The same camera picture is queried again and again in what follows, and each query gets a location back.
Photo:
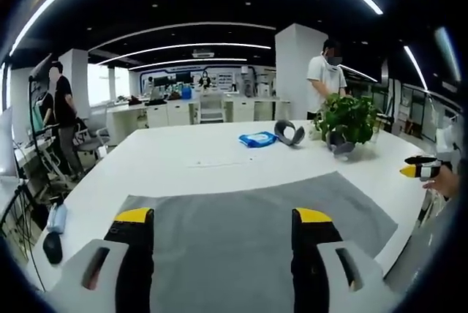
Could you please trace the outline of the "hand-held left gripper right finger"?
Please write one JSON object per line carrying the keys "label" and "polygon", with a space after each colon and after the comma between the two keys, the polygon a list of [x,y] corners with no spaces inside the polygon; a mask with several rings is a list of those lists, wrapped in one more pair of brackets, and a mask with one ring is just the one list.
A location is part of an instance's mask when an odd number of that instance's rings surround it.
{"label": "hand-held left gripper right finger", "polygon": [[327,214],[293,209],[291,245],[295,312],[393,311],[398,296],[380,265],[343,240]]}

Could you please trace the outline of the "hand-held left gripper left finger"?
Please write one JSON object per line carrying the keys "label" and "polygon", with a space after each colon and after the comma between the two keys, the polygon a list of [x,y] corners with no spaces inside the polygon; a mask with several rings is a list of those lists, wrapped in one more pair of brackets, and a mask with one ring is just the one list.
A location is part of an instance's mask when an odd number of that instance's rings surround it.
{"label": "hand-held left gripper left finger", "polygon": [[149,312],[153,254],[154,210],[123,211],[64,264],[47,302],[55,312]]}

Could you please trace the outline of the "person's right hand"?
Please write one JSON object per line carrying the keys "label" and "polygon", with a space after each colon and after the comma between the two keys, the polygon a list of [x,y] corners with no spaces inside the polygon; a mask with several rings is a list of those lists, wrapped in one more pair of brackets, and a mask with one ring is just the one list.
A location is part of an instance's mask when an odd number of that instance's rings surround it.
{"label": "person's right hand", "polygon": [[443,197],[453,198],[459,194],[459,186],[459,175],[442,165],[439,174],[425,183],[423,188],[434,190]]}

